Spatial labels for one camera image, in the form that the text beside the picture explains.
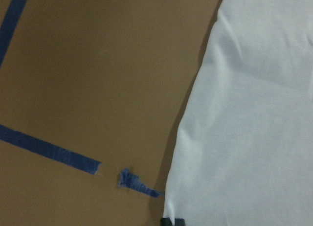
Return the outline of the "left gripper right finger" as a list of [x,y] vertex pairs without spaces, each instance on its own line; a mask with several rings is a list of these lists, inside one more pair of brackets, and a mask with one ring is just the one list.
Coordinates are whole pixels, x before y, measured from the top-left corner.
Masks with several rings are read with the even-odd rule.
[[175,219],[175,226],[185,226],[185,220],[181,218]]

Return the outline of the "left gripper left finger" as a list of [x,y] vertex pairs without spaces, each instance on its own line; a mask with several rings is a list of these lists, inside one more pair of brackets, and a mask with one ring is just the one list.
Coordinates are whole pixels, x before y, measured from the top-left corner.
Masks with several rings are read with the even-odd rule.
[[161,226],[173,226],[173,224],[169,218],[160,219],[160,225]]

